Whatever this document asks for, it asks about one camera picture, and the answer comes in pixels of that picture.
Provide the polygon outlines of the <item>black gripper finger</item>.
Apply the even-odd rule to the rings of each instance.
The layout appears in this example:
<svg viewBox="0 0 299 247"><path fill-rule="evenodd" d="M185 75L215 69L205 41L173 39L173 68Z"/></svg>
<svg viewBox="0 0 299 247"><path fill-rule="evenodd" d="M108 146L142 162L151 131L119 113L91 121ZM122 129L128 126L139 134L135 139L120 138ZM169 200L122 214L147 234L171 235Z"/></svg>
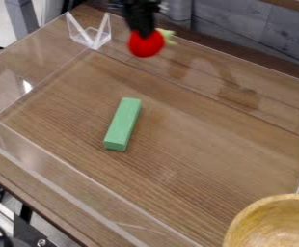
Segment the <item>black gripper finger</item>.
<svg viewBox="0 0 299 247"><path fill-rule="evenodd" d="M157 28L155 13L161 11L161 0L124 0L124 18L132 31L144 39Z"/></svg>

